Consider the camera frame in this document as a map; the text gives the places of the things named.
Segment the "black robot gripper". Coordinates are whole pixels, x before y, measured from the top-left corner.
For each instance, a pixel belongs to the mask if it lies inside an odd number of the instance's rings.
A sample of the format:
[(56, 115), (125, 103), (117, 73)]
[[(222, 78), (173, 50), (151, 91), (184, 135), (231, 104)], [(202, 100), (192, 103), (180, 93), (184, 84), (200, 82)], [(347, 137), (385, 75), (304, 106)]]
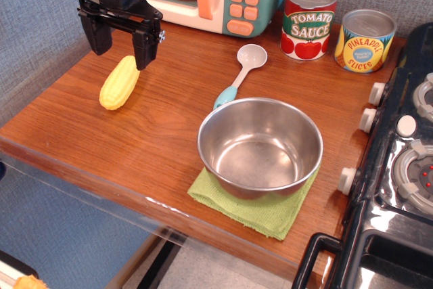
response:
[[(78, 0), (78, 15), (91, 50), (103, 55), (112, 46), (111, 28), (133, 32), (133, 48), (138, 70), (145, 69), (156, 59), (158, 45), (163, 41), (160, 27), (162, 13), (147, 0)], [(145, 31), (136, 30), (123, 22), (121, 16), (143, 18)]]

